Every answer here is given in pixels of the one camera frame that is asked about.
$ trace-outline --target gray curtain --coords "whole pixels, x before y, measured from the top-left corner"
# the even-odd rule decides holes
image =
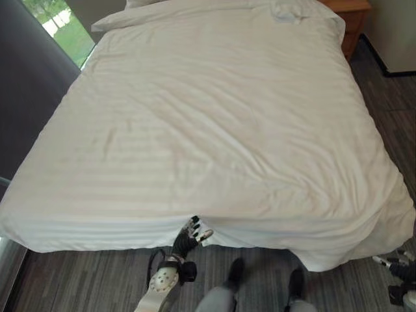
[[[12,179],[36,137],[79,75],[19,0],[0,0],[0,176]],[[5,187],[0,187],[0,198]],[[25,249],[1,240],[0,311]]]

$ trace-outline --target white pillow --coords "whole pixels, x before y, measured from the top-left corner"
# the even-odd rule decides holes
[[[129,8],[144,7],[145,5],[151,5],[161,1],[165,0],[127,0],[124,10],[128,10]]]

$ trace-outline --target floor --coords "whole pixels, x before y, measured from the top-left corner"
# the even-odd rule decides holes
[[[360,42],[351,61],[354,76],[386,149],[416,199],[416,77],[385,78]],[[416,251],[416,240],[405,248]],[[29,253],[7,311],[131,311],[144,294],[150,250]],[[222,283],[228,266],[242,256],[248,264],[238,293],[238,312],[283,311],[287,282],[299,265],[287,250],[199,248],[188,259],[198,277],[183,287],[174,311],[194,311],[209,289]],[[319,311],[402,311],[391,306],[387,286],[397,284],[371,259],[334,270],[307,273],[306,298]]]

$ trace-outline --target white duvet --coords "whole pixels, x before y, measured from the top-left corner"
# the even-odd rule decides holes
[[[341,53],[344,24],[299,1],[172,0],[113,14],[0,206],[37,252],[171,244],[288,248],[310,270],[388,252],[415,209]]]

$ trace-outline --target grass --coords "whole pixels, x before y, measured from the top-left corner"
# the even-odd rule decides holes
[[[81,67],[95,44],[73,14],[70,22],[60,28],[53,38],[78,67]]]

